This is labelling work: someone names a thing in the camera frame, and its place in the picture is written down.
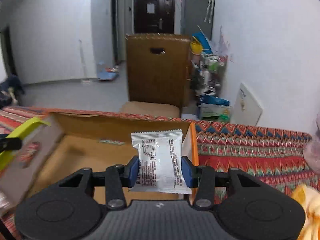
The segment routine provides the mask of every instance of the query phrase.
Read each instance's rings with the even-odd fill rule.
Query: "metal screw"
[[[120,208],[124,205],[124,201],[122,199],[111,199],[108,202],[108,206],[112,207],[112,208]]]
[[[211,206],[211,201],[209,199],[205,199],[205,198],[198,199],[196,201],[196,205],[198,207],[210,207]]]

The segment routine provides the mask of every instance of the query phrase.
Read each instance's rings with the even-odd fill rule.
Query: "green object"
[[[220,115],[218,122],[229,122],[229,116],[225,114]]]

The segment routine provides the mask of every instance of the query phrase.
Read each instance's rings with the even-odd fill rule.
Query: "brown chair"
[[[126,37],[129,100],[121,113],[180,117],[190,38],[173,34]]]

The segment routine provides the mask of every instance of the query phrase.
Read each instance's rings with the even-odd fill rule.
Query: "doorway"
[[[125,60],[125,0],[111,0],[112,45],[116,65]]]
[[[134,0],[135,33],[173,33],[175,0]]]
[[[10,38],[10,28],[5,27],[1,30],[1,49],[2,49],[2,56],[4,61],[5,71],[7,76],[11,74],[17,75],[17,70],[13,60],[12,54],[12,46],[11,46],[11,38]]]

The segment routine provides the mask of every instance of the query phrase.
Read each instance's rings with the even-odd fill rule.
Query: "ribbed gray surface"
[[[133,201],[118,212],[109,212],[86,240],[234,240],[210,212],[199,212],[186,201]]]

